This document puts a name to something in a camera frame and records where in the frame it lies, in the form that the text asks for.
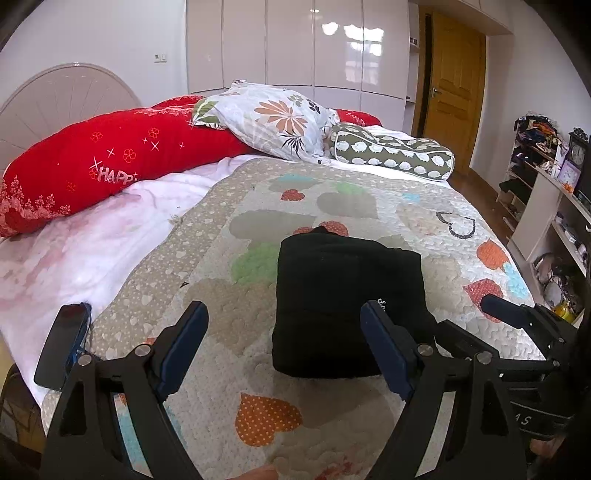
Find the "person left hand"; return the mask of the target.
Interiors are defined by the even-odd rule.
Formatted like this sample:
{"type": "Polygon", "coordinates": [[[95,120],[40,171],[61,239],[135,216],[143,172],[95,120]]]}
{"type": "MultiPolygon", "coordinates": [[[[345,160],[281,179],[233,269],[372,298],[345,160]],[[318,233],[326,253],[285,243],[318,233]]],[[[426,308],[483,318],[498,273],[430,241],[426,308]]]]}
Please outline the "person left hand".
{"type": "Polygon", "coordinates": [[[238,477],[232,477],[230,480],[277,480],[278,478],[279,473],[276,467],[270,464],[245,472],[238,477]]]}

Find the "person right hand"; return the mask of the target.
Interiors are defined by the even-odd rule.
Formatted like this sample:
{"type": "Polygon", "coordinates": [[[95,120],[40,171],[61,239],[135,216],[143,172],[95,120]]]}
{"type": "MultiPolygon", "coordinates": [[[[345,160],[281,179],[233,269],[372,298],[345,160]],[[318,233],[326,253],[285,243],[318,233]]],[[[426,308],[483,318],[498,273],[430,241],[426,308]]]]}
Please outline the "person right hand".
{"type": "Polygon", "coordinates": [[[557,435],[550,440],[532,439],[530,441],[530,450],[541,458],[551,459],[557,453],[565,438],[565,435],[557,435]]]}

